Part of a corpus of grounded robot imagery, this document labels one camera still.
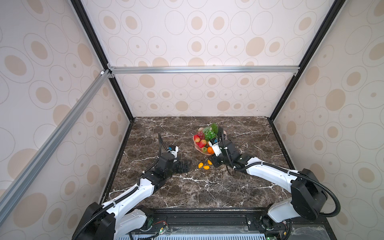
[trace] enclosure wall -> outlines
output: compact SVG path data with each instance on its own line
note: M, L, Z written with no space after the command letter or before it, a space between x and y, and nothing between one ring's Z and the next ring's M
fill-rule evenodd
M384 235L383 34L384 1L349 1L275 120L296 168L340 200L338 239Z
M0 228L0 240L70 239L99 202L129 121L108 80Z
M134 116L270 116L293 73L117 74Z
M0 197L100 70L67 1L2 1Z
M333 0L82 3L111 66L277 66L300 63ZM277 75L118 79L135 116L270 116L292 77Z

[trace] metal vent grille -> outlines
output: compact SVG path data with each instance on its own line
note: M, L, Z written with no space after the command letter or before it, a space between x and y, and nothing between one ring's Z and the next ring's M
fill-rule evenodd
M151 235L135 235L134 240L149 237ZM128 235L124 235L118 240L130 240ZM262 233L244 233L244 234L173 234L170 236L162 235L156 237L156 240L266 240Z

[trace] dark brown marble surface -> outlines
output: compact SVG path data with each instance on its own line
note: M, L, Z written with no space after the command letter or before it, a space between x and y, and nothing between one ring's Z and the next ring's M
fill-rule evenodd
M137 181L140 173L157 158L157 133L166 146L179 146L181 160L191 160L191 171L174 174L167 183L140 204L150 208L164 207L265 207L290 197L290 193L259 177L243 173L230 176L224 165L199 169L207 164L208 155L197 151L192 136L197 129L216 122L241 153L253 154L288 168L267 119L263 117L140 117L136 118L121 159L110 199Z

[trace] red wire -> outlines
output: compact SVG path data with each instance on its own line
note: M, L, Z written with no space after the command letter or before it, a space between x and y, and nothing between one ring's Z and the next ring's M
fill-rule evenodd
M158 221L157 223L155 223L155 224L158 224L158 223L162 223L162 224L165 224L165 225L167 225L168 226L168 224L167 224L167 222L166 221Z

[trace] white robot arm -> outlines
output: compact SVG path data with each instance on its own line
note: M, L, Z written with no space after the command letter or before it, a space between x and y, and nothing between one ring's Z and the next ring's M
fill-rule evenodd
M72 240L114 240L135 229L148 230L152 225L153 213L144 206L133 208L160 189L173 174L188 172L188 165L177 157L178 151L177 146L170 145L155 164L143 171L135 185L108 202L89 205Z
M222 128L219 128L219 139L210 140L209 145L215 152L210 157L214 167L225 164L236 171L266 179L292 194L292 197L267 207L265 215L260 219L265 229L273 229L277 223L285 219L301 216L308 220L315 220L318 215L334 217L340 212L341 207L337 197L319 183L310 170L303 169L299 172L285 169L257 157L240 154L234 143L225 139ZM336 204L335 210L329 214L320 212L328 198L327 193Z

